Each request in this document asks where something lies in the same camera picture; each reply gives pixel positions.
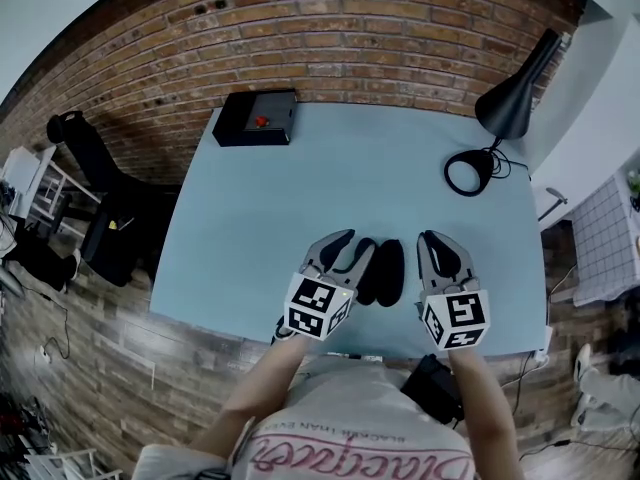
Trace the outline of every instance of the black desk lamp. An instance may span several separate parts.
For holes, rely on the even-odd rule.
[[[501,162],[509,160],[497,148],[503,140],[519,139],[527,133],[533,101],[533,84],[560,43],[560,36],[548,28],[518,72],[478,98],[475,107],[476,118],[487,131],[495,135],[496,140],[489,148],[464,151],[447,161],[444,177],[455,192],[467,197],[477,196],[491,178],[506,178],[509,175],[498,176]],[[449,168],[456,162],[467,163],[476,170],[479,178],[478,188],[466,191],[453,184],[449,177]]]

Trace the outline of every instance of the lamp shade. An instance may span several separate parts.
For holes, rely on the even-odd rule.
[[[560,46],[560,36],[548,28],[518,72],[476,102],[476,117],[500,139],[518,139],[529,128],[533,84]]]

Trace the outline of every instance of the black office chair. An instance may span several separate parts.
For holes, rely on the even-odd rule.
[[[157,236],[154,227],[163,220],[155,206],[157,187],[118,169],[97,130],[80,111],[51,117],[47,136],[54,144],[64,142],[91,189],[104,193],[80,252],[98,275],[116,286],[124,286],[131,280],[138,259],[154,248],[151,241]],[[153,279],[155,268],[149,274]]]

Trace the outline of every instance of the white wall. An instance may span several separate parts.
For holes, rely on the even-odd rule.
[[[620,44],[582,112],[531,176],[538,215],[559,190],[569,204],[541,222],[543,228],[580,204],[640,146],[640,23],[630,17]]]
[[[0,101],[29,64],[98,0],[0,0]]]
[[[626,29],[627,20],[612,19],[592,2],[571,46],[531,116],[518,149],[535,172],[574,125],[601,82]]]

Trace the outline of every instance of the white t-shirt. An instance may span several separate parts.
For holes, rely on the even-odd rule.
[[[304,380],[294,381],[285,407],[241,437],[229,461],[151,445],[142,450],[133,480],[474,477],[462,436],[399,391],[408,372],[338,361],[321,358],[298,374]]]

